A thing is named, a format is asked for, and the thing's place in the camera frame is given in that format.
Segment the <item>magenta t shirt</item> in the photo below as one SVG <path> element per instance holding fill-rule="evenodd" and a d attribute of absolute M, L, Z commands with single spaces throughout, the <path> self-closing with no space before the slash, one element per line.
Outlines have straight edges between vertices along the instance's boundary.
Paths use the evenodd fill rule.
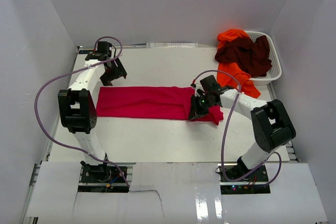
<path fill-rule="evenodd" d="M 194 90 L 179 87 L 101 87 L 99 117 L 187 121 Z"/>

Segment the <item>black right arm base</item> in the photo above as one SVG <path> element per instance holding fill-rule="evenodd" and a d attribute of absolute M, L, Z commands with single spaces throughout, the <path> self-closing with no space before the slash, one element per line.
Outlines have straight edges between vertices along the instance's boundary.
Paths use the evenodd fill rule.
<path fill-rule="evenodd" d="M 242 175 L 236 168 L 236 163 L 225 164 L 225 174 L 223 175 L 222 166 L 218 164 L 215 173 L 219 175 L 220 192 L 222 195 L 258 195 L 270 194 L 270 186 L 265 185 L 269 182 L 269 176 L 265 165 L 255 170 L 250 175 Z"/>

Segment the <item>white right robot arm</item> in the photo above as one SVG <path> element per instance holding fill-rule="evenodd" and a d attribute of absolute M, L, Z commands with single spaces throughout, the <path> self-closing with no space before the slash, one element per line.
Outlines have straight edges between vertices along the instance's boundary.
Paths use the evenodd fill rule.
<path fill-rule="evenodd" d="M 227 119 L 237 112 L 252 123 L 255 142 L 248 151 L 238 158 L 237 164 L 223 169 L 223 176 L 229 181 L 250 181 L 256 170 L 276 150 L 296 137 L 296 130 L 284 104 L 274 99 L 265 101 L 243 94 L 232 86 L 222 87 L 213 75 L 200 81 L 198 88 L 192 83 L 194 94 L 191 96 L 189 121 L 203 118 L 215 106 L 230 108 Z"/>

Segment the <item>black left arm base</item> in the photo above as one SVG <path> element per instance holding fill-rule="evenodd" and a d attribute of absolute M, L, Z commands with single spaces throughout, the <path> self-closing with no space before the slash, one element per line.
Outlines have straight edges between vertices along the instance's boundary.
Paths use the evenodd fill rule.
<path fill-rule="evenodd" d="M 128 183 L 132 179 L 132 168 L 120 166 L 118 170 L 115 166 L 107 164 L 89 165 L 81 162 L 82 168 L 78 184 L 80 193 L 128 193 Z"/>

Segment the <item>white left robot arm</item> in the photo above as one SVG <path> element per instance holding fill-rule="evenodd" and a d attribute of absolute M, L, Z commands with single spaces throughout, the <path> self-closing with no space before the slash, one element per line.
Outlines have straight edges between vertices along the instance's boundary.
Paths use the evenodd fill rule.
<path fill-rule="evenodd" d="M 107 41 L 100 41 L 85 58 L 88 69 L 79 74 L 67 90 L 58 92 L 60 119 L 63 127 L 79 142 L 85 150 L 85 160 L 81 165 L 86 173 L 92 174 L 98 181 L 110 178 L 111 168 L 104 163 L 107 154 L 100 146 L 94 128 L 97 124 L 97 100 L 92 94 L 97 86 L 112 86 L 112 81 L 125 78 L 127 72 L 121 61 L 106 62 L 116 56 L 117 49 Z"/>

